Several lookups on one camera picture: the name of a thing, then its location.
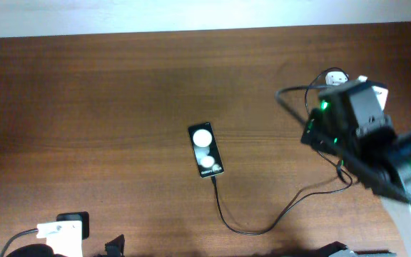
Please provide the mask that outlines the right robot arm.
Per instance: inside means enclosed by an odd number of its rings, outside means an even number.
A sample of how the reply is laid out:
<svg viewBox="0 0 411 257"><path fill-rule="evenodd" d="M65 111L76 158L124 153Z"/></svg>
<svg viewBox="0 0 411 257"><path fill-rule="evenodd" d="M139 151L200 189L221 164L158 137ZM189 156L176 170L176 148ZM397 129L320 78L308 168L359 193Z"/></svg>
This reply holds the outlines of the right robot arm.
<svg viewBox="0 0 411 257"><path fill-rule="evenodd" d="M361 184L379 196L411 256L411 132L397 134L372 81L325 86L301 141L341 158Z"/></svg>

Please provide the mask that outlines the black smartphone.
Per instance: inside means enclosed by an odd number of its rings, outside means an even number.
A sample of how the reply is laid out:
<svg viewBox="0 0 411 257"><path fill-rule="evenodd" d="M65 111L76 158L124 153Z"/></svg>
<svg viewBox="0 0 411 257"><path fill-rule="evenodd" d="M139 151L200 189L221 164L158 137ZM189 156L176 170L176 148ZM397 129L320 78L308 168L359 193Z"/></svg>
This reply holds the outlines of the black smartphone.
<svg viewBox="0 0 411 257"><path fill-rule="evenodd" d="M225 169L211 123L205 122L189 126L188 135L199 176L207 178L222 174Z"/></svg>

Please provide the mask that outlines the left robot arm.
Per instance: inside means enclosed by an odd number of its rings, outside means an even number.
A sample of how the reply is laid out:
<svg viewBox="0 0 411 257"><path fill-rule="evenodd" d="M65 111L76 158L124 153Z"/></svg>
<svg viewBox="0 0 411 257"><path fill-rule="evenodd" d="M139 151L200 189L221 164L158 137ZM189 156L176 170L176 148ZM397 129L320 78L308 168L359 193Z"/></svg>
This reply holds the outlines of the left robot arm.
<svg viewBox="0 0 411 257"><path fill-rule="evenodd" d="M96 257L124 257L125 236L123 234L109 241L104 246L104 254L96 254ZM7 257L70 257L82 256L81 253L73 251L55 251L53 247L47 244L37 243L12 251Z"/></svg>

